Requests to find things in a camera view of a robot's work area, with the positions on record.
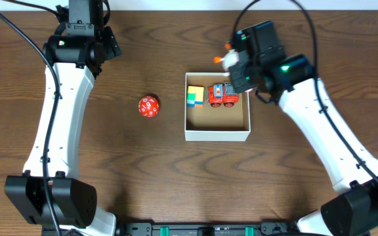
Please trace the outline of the pink white pig toy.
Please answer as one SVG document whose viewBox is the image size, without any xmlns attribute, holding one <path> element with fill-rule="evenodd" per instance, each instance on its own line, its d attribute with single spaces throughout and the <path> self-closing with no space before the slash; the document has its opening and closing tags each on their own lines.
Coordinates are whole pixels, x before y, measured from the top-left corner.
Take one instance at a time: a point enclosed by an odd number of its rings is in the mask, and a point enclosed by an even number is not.
<svg viewBox="0 0 378 236">
<path fill-rule="evenodd" d="M 237 51 L 229 42 L 224 44 L 225 49 L 228 51 L 223 57 L 216 56 L 214 57 L 214 63 L 221 63 L 223 70 L 225 71 L 225 76 L 230 78 L 230 73 L 228 68 L 237 64 L 239 62 L 248 62 L 249 55 L 246 50 L 241 52 Z"/>
</svg>

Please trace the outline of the red toy fire truck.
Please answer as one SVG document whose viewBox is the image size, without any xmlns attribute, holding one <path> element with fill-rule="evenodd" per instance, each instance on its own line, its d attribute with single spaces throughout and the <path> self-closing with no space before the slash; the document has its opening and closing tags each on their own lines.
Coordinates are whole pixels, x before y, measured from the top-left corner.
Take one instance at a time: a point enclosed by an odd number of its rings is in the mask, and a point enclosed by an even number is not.
<svg viewBox="0 0 378 236">
<path fill-rule="evenodd" d="M 218 108 L 221 105 L 231 108 L 238 102 L 239 96 L 231 82 L 223 82 L 211 85 L 207 89 L 206 99 L 207 103 L 213 108 Z"/>
</svg>

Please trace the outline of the colourful puzzle cube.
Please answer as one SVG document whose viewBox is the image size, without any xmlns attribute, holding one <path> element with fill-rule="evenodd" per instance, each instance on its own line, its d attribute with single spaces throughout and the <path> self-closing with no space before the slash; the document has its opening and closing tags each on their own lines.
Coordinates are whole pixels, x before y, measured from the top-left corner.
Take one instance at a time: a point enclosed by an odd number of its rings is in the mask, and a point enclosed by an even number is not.
<svg viewBox="0 0 378 236">
<path fill-rule="evenodd" d="M 188 86 L 186 92 L 186 104 L 189 108 L 202 108 L 204 87 Z"/>
</svg>

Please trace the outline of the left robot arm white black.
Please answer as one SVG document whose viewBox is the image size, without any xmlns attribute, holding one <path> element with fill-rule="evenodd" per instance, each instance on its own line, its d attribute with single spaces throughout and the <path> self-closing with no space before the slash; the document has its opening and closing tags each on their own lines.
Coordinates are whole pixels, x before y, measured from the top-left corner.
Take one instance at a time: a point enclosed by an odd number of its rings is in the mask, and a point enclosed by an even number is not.
<svg viewBox="0 0 378 236">
<path fill-rule="evenodd" d="M 116 216 L 79 180 L 79 140 L 87 100 L 102 64 L 121 54 L 108 25 L 107 1 L 57 7 L 59 25 L 44 44 L 45 98 L 30 156 L 5 194 L 44 235 L 114 235 Z"/>
</svg>

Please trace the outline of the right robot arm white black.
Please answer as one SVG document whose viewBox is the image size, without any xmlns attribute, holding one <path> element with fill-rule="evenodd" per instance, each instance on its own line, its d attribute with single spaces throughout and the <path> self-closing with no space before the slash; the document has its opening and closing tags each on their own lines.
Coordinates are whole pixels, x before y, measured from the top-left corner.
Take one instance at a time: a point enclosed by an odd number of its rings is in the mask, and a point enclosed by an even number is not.
<svg viewBox="0 0 378 236">
<path fill-rule="evenodd" d="M 307 57 L 287 56 L 271 21 L 235 31 L 227 49 L 222 65 L 234 89 L 268 94 L 304 134 L 336 191 L 296 221 L 297 231 L 367 235 L 378 227 L 378 160 L 340 116 Z"/>
</svg>

